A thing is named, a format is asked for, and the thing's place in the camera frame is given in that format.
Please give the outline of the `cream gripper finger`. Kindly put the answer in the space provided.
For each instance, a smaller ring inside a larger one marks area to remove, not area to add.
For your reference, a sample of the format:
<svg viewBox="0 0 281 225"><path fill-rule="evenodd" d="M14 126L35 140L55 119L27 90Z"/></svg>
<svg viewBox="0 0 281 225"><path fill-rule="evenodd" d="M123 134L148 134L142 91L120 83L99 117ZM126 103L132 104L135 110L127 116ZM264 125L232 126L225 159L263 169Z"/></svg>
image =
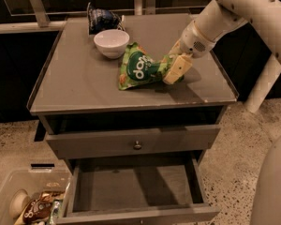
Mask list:
<svg viewBox="0 0 281 225"><path fill-rule="evenodd" d="M163 82L166 84L174 84L181 77L183 77L188 70L192 67L192 55L191 54L180 54L177 55L167 71Z"/></svg>
<svg viewBox="0 0 281 225"><path fill-rule="evenodd" d="M177 40L176 43L172 46L172 48L169 51L169 54L181 54L181 48L180 48L180 40Z"/></svg>

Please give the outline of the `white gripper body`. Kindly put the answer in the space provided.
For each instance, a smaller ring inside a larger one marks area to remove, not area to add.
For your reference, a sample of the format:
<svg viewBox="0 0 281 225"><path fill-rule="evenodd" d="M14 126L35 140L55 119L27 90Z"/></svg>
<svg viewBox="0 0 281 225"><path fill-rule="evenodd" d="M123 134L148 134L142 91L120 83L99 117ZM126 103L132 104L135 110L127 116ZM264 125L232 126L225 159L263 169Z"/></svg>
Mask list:
<svg viewBox="0 0 281 225"><path fill-rule="evenodd" d="M214 45L213 41L201 33L194 21L185 28L180 37L180 50L191 54L193 58L206 55Z"/></svg>

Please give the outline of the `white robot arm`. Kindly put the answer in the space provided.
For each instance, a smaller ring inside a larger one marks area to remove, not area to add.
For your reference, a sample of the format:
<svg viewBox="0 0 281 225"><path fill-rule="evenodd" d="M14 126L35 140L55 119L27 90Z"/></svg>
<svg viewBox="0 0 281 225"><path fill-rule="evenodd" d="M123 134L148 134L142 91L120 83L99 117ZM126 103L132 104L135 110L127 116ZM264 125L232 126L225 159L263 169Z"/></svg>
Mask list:
<svg viewBox="0 0 281 225"><path fill-rule="evenodd" d="M190 22L170 50L172 62L163 82L176 83L193 58L208 53L227 33L250 23L281 65L281 1L212 0Z"/></svg>

